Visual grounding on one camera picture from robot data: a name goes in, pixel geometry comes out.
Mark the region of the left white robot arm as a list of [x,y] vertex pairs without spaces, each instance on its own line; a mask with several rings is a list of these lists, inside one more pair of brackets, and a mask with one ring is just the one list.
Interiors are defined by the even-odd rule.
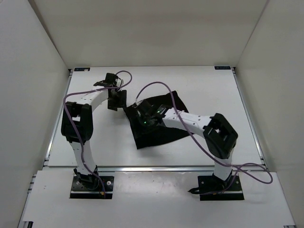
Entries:
[[97,165],[94,162],[90,139],[93,135],[93,111],[106,101],[109,110],[126,107],[127,91],[123,81],[100,81],[90,91],[68,94],[64,98],[61,134],[70,143],[76,159],[74,173],[78,181],[88,189],[99,185]]

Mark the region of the black skirt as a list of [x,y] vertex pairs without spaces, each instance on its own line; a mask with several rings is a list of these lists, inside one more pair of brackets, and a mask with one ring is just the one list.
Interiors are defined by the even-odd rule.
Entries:
[[[178,96],[176,90],[172,91],[175,104],[178,110],[185,111],[188,113],[188,109],[183,101]],[[165,95],[158,95],[146,98],[147,102],[150,105],[154,105],[159,107],[160,105],[169,105],[172,106],[172,100],[170,93]],[[126,117],[130,122],[130,127],[133,133],[133,138],[136,144],[137,149],[164,145],[166,143],[171,143],[173,141],[182,139],[184,137],[189,136],[189,134],[185,130],[180,130],[176,128],[167,128],[165,126],[156,126],[153,131],[147,131],[145,128],[139,123],[136,117],[136,111],[131,106],[128,106],[123,109]]]

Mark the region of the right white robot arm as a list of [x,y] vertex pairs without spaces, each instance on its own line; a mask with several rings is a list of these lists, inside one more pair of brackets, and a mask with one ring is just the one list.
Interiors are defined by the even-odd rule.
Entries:
[[206,153],[214,159],[213,186],[224,190],[230,185],[232,175],[232,153],[236,146],[238,133],[228,120],[219,113],[213,116],[190,114],[172,106],[134,105],[140,124],[147,130],[157,126],[185,130],[191,135],[202,137],[208,149]]

